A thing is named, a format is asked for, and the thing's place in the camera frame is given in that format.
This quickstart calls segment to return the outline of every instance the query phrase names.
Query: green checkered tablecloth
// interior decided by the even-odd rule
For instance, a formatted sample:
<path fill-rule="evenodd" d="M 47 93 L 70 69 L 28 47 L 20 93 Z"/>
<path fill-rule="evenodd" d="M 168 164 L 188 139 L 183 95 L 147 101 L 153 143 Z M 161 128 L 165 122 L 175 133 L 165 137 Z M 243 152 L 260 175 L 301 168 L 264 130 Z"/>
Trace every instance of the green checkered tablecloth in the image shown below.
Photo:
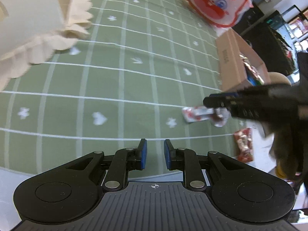
<path fill-rule="evenodd" d="M 148 140 L 146 169 L 168 173 L 163 140 L 234 156 L 230 119 L 187 124 L 181 108 L 219 92 L 215 32 L 181 0 L 92 0 L 90 37 L 0 94 L 0 166 L 40 173 L 95 150 Z"/>

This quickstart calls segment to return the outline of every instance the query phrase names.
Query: beige round object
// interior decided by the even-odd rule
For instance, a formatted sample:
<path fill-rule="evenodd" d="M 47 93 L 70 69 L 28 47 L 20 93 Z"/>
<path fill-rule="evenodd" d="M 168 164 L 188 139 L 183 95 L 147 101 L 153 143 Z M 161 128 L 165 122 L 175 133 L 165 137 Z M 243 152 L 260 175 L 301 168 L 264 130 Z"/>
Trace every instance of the beige round object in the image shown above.
<path fill-rule="evenodd" d="M 269 72 L 269 78 L 270 78 L 271 84 L 285 83 L 285 84 L 291 85 L 290 80 L 281 73 Z"/>

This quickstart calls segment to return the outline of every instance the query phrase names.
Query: open cardboard box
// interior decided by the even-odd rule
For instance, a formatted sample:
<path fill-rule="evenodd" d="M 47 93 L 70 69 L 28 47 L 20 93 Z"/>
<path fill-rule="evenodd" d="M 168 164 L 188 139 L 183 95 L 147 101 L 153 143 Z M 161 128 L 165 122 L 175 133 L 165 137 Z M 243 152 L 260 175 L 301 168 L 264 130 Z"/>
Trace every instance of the open cardboard box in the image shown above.
<path fill-rule="evenodd" d="M 245 55 L 260 73 L 265 84 L 270 83 L 267 68 L 257 53 L 233 29 L 216 39 L 220 60 L 220 75 L 223 91 L 236 91 L 251 87 L 240 53 Z"/>

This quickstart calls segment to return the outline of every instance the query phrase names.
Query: cream ruffled trim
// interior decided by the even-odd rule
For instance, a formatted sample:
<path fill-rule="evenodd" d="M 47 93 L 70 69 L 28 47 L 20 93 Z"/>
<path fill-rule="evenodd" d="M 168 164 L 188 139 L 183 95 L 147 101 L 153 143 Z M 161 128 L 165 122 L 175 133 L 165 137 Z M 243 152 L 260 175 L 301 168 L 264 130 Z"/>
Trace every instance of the cream ruffled trim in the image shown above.
<path fill-rule="evenodd" d="M 44 63 L 52 57 L 55 50 L 72 47 L 77 38 L 85 38 L 89 33 L 86 28 L 91 26 L 92 15 L 87 12 L 92 3 L 90 0 L 71 0 L 66 15 L 65 29 L 39 35 L 28 43 L 5 54 L 0 60 L 0 91 L 10 79 L 25 74 L 31 64 Z"/>

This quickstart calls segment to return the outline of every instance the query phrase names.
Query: cartoon eye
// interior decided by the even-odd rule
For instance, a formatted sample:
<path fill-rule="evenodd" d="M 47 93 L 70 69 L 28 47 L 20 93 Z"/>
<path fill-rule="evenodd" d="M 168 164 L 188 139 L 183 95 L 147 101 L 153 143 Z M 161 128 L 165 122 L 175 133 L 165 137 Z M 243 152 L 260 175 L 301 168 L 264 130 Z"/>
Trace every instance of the cartoon eye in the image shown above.
<path fill-rule="evenodd" d="M 217 0 L 215 2 L 215 5 L 218 6 L 221 9 L 226 9 L 228 7 L 228 4 L 225 0 Z"/>

